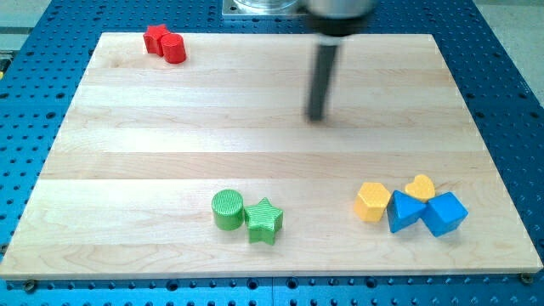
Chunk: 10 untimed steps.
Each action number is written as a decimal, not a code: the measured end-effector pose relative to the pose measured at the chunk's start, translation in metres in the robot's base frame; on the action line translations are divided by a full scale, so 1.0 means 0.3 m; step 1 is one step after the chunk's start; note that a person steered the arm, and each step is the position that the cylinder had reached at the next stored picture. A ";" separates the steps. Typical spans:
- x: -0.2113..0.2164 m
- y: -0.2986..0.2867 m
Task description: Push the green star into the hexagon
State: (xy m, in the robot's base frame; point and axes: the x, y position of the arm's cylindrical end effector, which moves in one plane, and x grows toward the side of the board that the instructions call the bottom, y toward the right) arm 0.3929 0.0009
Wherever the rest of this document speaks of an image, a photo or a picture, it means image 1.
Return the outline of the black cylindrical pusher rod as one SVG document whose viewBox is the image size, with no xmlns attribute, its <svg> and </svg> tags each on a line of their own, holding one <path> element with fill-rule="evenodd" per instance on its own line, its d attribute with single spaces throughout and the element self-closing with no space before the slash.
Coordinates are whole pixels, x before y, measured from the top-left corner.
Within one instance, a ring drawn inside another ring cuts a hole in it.
<svg viewBox="0 0 544 306">
<path fill-rule="evenodd" d="M 337 49 L 341 42 L 341 37 L 319 35 L 306 106 L 306 115 L 311 122 L 320 122 L 324 118 L 326 96 L 335 66 Z"/>
</svg>

